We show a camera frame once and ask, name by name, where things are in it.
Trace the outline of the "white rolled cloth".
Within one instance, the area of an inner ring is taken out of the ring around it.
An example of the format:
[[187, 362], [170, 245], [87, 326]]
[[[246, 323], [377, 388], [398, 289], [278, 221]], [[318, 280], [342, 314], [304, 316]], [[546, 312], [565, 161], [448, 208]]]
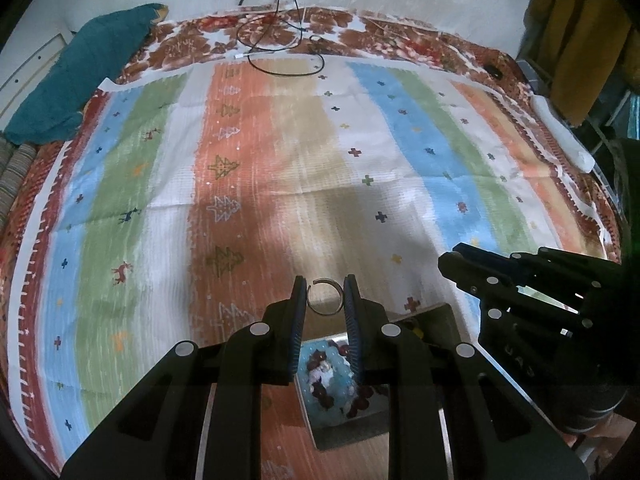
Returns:
[[553, 110], [550, 101], [544, 96], [534, 94], [529, 99], [530, 106], [540, 118], [542, 123], [551, 132], [557, 144], [564, 152], [566, 158], [583, 174], [590, 174], [596, 166], [596, 161], [582, 144], [574, 137], [564, 122]]

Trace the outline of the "teal pillow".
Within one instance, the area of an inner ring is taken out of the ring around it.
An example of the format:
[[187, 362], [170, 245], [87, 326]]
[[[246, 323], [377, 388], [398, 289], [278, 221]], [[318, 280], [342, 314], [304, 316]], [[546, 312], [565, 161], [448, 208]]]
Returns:
[[116, 79], [168, 7], [148, 3], [88, 21], [2, 130], [13, 144], [73, 139], [84, 107], [105, 79]]

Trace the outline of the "yellow hanging garment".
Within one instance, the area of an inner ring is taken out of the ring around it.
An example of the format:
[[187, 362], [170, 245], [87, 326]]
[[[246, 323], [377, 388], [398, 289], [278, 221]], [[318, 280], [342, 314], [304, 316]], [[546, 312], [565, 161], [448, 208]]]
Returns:
[[584, 122], [616, 68], [639, 90], [639, 29], [618, 0], [530, 0], [527, 17], [542, 26], [533, 59], [570, 125]]

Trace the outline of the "jewelry box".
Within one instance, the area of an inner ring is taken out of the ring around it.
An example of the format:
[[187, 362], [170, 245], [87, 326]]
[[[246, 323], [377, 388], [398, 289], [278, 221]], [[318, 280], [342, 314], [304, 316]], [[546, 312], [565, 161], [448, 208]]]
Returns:
[[314, 447], [321, 451], [388, 433], [388, 387], [360, 386], [345, 333], [302, 344], [295, 385]]

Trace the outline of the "striped grey mattress edge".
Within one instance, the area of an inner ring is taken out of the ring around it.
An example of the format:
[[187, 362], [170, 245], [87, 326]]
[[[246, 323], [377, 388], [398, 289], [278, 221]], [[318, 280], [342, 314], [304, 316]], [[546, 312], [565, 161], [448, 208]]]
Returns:
[[15, 202], [26, 174], [37, 154], [34, 144], [15, 145], [5, 138], [1, 139], [1, 181], [0, 181], [0, 222], [1, 229]]

